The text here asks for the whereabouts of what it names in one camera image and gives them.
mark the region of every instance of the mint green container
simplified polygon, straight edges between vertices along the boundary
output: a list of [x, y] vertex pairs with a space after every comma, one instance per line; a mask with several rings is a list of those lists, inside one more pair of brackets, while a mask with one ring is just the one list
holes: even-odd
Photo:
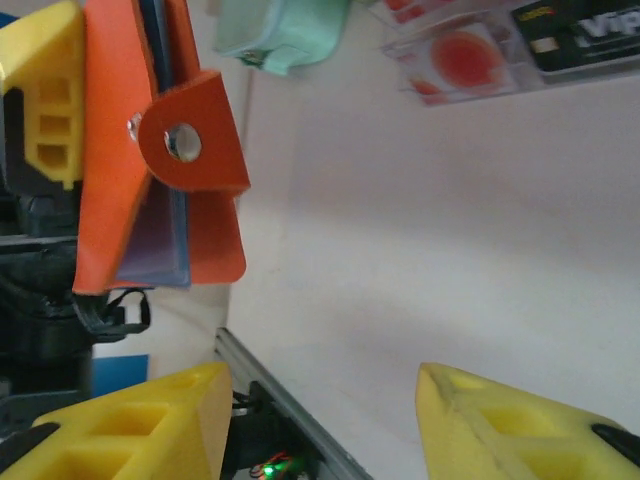
[[350, 0], [222, 0], [215, 50], [276, 75], [333, 53]]

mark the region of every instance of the plastic packaging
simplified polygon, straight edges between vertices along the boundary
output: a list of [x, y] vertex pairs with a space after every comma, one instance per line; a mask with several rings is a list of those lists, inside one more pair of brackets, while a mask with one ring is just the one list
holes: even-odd
[[223, 0], [215, 49], [277, 75], [320, 62], [342, 35], [349, 0]]
[[611, 78], [640, 66], [636, 0], [438, 2], [372, 7], [397, 34], [383, 52], [400, 66], [401, 90], [426, 105]]

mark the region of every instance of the metal bolt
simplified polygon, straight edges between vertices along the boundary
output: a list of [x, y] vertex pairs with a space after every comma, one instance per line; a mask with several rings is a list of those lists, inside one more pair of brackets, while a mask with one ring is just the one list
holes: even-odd
[[195, 162], [202, 151], [200, 135], [188, 123], [180, 123], [164, 132], [164, 144], [173, 158], [184, 163]]
[[140, 113], [136, 113], [133, 117], [131, 117], [131, 120], [127, 122], [127, 130], [129, 131], [129, 136], [134, 142], [138, 141], [138, 128], [140, 128], [141, 120], [142, 115]]

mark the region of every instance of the white surface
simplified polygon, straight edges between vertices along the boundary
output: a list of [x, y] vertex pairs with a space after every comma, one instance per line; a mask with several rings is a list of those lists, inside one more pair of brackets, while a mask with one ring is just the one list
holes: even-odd
[[[27, 15], [54, 0], [2, 0], [0, 11]], [[189, 0], [202, 68], [222, 71], [236, 125], [242, 134], [249, 71], [240, 62], [212, 51], [215, 19], [205, 14], [206, 0]], [[151, 354], [151, 376], [162, 376], [213, 359], [216, 329], [227, 313], [227, 287], [194, 287], [190, 292], [158, 290], [151, 294], [152, 328], [143, 335], [96, 347], [96, 356]]]
[[429, 110], [354, 7], [254, 78], [230, 329], [375, 477], [426, 477], [420, 362], [640, 431], [640, 79]]

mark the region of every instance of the black plastic part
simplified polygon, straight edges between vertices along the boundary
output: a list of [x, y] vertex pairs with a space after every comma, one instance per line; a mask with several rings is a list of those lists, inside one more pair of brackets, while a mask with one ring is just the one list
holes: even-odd
[[231, 417], [221, 478], [230, 480], [238, 471], [286, 452], [295, 459], [290, 475], [305, 472], [310, 479], [316, 479], [322, 460], [320, 453], [295, 422], [280, 413], [273, 398], [258, 382], [251, 383], [246, 403], [255, 407], [246, 415]]
[[620, 455], [640, 468], [640, 437], [611, 425], [595, 424], [591, 430], [615, 448]]
[[60, 428], [57, 423], [44, 423], [12, 435], [0, 443], [0, 474], [36, 448]]
[[45, 413], [88, 400], [91, 362], [91, 350], [47, 366], [0, 355], [0, 438], [29, 428]]

